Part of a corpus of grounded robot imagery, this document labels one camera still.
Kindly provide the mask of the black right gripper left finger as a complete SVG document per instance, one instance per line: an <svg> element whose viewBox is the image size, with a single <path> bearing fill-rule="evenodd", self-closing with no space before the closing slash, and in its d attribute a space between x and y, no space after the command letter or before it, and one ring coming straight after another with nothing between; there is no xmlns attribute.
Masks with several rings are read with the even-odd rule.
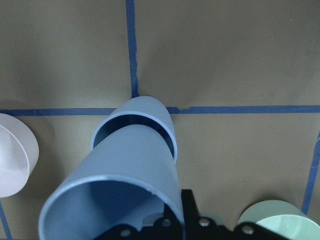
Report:
<svg viewBox="0 0 320 240"><path fill-rule="evenodd" d="M183 228L173 211L164 205L163 216L151 225L137 230L128 224L118 224L96 237L97 240L182 240Z"/></svg>

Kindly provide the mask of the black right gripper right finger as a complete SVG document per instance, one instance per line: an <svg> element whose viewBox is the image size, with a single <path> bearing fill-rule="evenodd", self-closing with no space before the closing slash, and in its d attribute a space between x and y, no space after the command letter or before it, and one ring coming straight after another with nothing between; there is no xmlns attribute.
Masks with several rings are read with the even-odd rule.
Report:
<svg viewBox="0 0 320 240"><path fill-rule="evenodd" d="M186 225L195 225L200 217L200 212L191 189L181 190L184 222Z"/></svg>

